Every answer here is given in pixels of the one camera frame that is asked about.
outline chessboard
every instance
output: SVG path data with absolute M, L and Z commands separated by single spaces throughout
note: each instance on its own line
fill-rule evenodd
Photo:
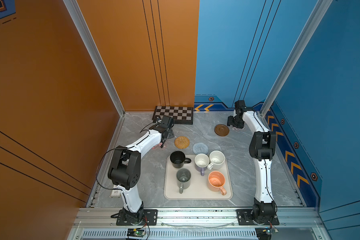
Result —
M 193 124 L 192 107 L 156 106 L 152 120 L 155 121 L 158 116 L 170 116 L 175 120 L 175 124 Z

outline gray mug handle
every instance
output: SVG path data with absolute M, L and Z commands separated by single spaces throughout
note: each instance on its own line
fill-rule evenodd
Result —
M 184 189 L 184 184 L 180 183 L 179 193 L 183 193 L 183 189 Z

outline tray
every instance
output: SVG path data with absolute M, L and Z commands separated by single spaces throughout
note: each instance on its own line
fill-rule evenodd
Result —
M 195 168 L 196 155 L 186 155 L 192 160 L 189 164 L 184 164 L 183 168 L 188 169 L 191 172 L 191 185 L 189 188 L 184 189 L 183 193 L 179 193 L 179 187 L 177 185 L 176 172 L 178 168 L 174 168 L 169 157 L 167 158 L 167 168 L 165 171 L 165 185 L 164 196 L 167 199 L 216 199 L 227 200 L 233 196 L 231 180 L 229 178 L 227 159 L 223 166 L 217 171 L 221 172 L 225 177 L 224 188 L 227 191 L 226 195 L 222 195 L 220 191 L 214 192 L 208 188 L 208 175 L 210 172 L 215 171 L 213 169 L 206 170 L 204 176 L 200 174 Z

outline black mug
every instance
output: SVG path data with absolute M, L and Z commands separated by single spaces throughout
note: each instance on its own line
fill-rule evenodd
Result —
M 191 163 L 191 159 L 185 157 L 185 154 L 182 151 L 171 153 L 169 158 L 171 159 L 172 165 L 175 168 L 182 168 L 184 163 Z

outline yellow chevron arrow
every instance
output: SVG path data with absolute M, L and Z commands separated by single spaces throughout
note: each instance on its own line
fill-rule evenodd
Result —
M 300 180 L 303 180 L 304 182 L 306 182 L 309 185 L 309 182 L 307 179 L 303 178 L 302 176 L 298 175 L 298 187 L 300 188 Z
M 203 106 L 204 104 L 200 104 L 197 108 L 195 108 L 196 111 L 200 111 L 199 107 Z
M 299 165 L 297 165 L 297 164 L 294 163 L 294 162 L 291 162 L 291 173 L 292 173 L 292 175 L 293 175 L 293 167 L 297 167 L 298 169 L 301 170 L 301 167 L 300 167 Z
M 284 134 L 282 132 L 276 132 L 276 142 L 277 142 L 277 136 L 280 135 L 280 136 L 284 136 Z
M 295 157 L 292 152 L 285 151 L 285 161 L 286 161 L 286 162 L 288 162 L 288 155 L 289 155 L 289 156 L 292 156 L 292 157 Z
M 278 125 L 276 123 L 272 123 L 271 132 L 273 132 L 273 127 L 278 127 Z
M 209 111 L 208 108 L 210 108 L 211 106 L 213 106 L 213 104 L 209 105 L 208 107 L 204 108 L 205 111 Z
M 270 118 L 273 118 L 273 119 L 274 119 L 274 116 L 271 116 L 271 115 L 268 116 L 268 125 L 269 125 L 269 119 L 270 119 Z

